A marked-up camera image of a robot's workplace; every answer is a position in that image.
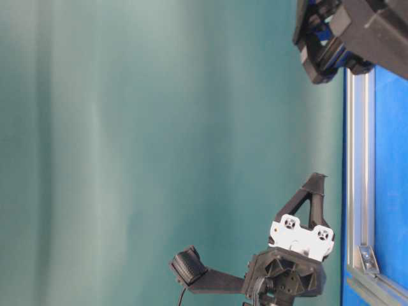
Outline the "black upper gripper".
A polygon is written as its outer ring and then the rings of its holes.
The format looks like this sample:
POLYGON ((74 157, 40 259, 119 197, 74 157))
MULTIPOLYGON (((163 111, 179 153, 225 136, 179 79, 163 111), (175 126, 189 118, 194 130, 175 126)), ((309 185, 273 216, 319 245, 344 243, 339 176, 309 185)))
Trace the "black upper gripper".
POLYGON ((314 84, 341 67, 407 78, 407 1, 298 1, 293 43, 314 84))

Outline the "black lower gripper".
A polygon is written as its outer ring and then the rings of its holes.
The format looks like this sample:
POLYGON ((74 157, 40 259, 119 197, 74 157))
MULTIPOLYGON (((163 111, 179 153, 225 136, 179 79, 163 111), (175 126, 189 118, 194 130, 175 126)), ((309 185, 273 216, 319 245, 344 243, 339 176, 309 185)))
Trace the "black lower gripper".
POLYGON ((326 175, 313 173, 278 211, 270 229, 273 243, 252 257, 243 294, 251 305, 292 305, 296 297, 323 292, 323 258, 334 245, 333 231, 323 216, 326 175), (310 201, 308 229, 294 215, 310 201))

